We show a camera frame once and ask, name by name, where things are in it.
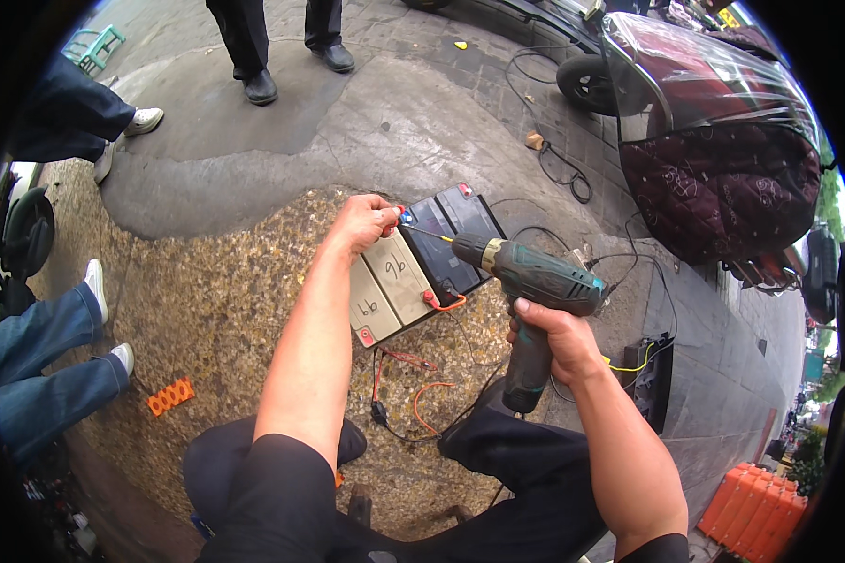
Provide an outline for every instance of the battery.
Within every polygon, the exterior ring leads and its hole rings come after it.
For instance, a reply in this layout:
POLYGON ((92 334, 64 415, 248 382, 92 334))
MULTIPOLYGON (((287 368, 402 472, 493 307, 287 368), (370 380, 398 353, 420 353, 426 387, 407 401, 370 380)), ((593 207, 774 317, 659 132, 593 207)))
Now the battery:
MULTIPOLYGON (((434 197, 427 197, 411 205, 401 216, 401 222, 450 238, 456 233, 435 203, 434 197)), ((465 294, 481 283, 476 269, 454 256, 450 243, 413 229, 398 229, 429 279, 432 291, 441 306, 454 303, 457 301, 457 295, 465 294)))
POLYGON ((422 297, 431 291, 429 280, 400 231, 379 239, 362 256, 402 324, 410 324, 431 312, 431 306, 422 297))
MULTIPOLYGON (((489 239, 505 239, 504 233, 497 226, 497 221, 485 208, 480 196, 466 182, 439 192, 435 201, 448 218, 454 232, 472 232, 489 239)), ((482 279, 489 276, 481 268, 476 269, 482 279)))
POLYGON ((350 328, 366 348, 401 330, 401 322, 362 259, 350 267, 350 328))

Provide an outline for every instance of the beige battery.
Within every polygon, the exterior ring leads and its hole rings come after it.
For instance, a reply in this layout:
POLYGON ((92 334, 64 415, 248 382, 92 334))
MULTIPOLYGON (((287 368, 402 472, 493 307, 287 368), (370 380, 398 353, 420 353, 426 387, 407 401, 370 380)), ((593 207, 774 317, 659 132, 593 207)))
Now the beige battery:
POLYGON ((363 259, 402 324, 410 324, 431 311, 422 299, 423 292, 431 291, 431 286, 399 231, 395 229, 390 237, 376 241, 363 253, 363 259))
POLYGON ((350 267, 350 328, 365 348, 401 330, 401 322, 362 259, 350 267))

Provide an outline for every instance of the jeans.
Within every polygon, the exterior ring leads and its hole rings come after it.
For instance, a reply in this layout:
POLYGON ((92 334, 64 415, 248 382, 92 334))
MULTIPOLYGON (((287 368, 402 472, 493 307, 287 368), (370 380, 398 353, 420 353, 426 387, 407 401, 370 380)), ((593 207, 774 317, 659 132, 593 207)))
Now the jeans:
MULTIPOLYGON (((184 457, 185 481, 192 477, 187 492, 195 507, 218 504, 220 495, 228 495, 238 465, 250 450, 253 424, 247 420, 215 427, 189 447, 189 452, 201 451, 184 457)), ((584 555, 607 532, 592 493, 584 434, 479 408, 445 434, 439 451, 470 471, 498 478, 515 498, 446 532, 412 542, 392 540, 336 511, 334 542, 326 560, 368 563, 370 552, 387 551, 399 563, 566 563, 584 555)), ((224 512, 216 511, 211 525, 220 529, 224 518, 224 512)))
POLYGON ((66 350, 101 338, 100 305, 85 283, 0 323, 0 437, 18 465, 128 387, 114 354, 40 373, 66 350))
MULTIPOLYGON (((269 62, 269 36, 263 0, 206 0, 225 48, 235 66, 236 80, 258 75, 269 62)), ((341 44, 341 0, 307 0, 304 45, 322 51, 341 44)))
POLYGON ((60 55, 23 105, 9 153, 26 162, 97 162, 106 141, 118 139, 134 115, 134 107, 60 55))

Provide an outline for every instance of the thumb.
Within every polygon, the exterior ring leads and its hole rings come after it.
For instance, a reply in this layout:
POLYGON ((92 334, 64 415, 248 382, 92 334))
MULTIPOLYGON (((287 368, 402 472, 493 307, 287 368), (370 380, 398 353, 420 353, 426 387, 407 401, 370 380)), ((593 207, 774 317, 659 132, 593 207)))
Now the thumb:
POLYGON ((514 310, 523 322, 533 324, 543 331, 563 332, 567 328, 564 311, 549 309, 522 297, 514 301, 514 310))
POLYGON ((401 214, 401 210, 397 207, 386 207, 385 209, 375 209, 373 213, 373 222, 377 227, 392 227, 397 224, 397 218, 401 214))

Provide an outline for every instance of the hand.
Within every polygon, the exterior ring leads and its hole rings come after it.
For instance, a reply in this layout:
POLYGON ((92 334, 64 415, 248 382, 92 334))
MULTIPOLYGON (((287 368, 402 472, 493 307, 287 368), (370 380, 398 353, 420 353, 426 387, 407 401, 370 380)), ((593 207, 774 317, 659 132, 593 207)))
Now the hand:
MULTIPOLYGON (((522 297, 514 301, 514 310, 521 320, 548 332, 548 345, 554 354, 551 372, 564 385, 608 370, 585 319, 522 297)), ((519 323, 511 319, 507 342, 513 344, 519 330, 519 323)))
POLYGON ((348 252, 350 259, 355 260, 379 237, 390 233, 400 214, 399 208, 374 194, 350 197, 338 212, 323 245, 348 252))

